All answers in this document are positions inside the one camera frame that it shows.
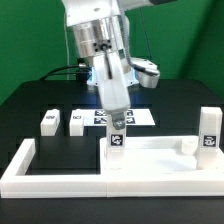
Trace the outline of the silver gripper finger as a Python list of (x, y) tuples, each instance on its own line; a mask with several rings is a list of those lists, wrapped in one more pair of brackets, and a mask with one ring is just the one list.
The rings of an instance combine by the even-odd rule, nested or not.
[(126, 127), (125, 114), (123, 112), (113, 114), (112, 124), (116, 130), (124, 129)]

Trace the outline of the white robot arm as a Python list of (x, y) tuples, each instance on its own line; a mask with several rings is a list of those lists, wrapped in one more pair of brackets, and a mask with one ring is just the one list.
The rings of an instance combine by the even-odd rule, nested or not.
[(146, 88), (156, 87), (160, 77), (152, 62), (131, 58), (125, 12), (173, 1), (62, 0), (66, 24), (73, 30), (79, 55), (93, 67), (101, 105), (117, 130), (126, 126), (126, 111), (130, 108), (125, 70), (134, 69), (137, 80)]

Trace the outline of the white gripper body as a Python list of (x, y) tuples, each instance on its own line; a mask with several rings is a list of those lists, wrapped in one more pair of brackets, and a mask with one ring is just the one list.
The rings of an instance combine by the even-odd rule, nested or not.
[(130, 98), (124, 80), (121, 61), (117, 53), (93, 58), (100, 101), (107, 114), (120, 113), (130, 108)]

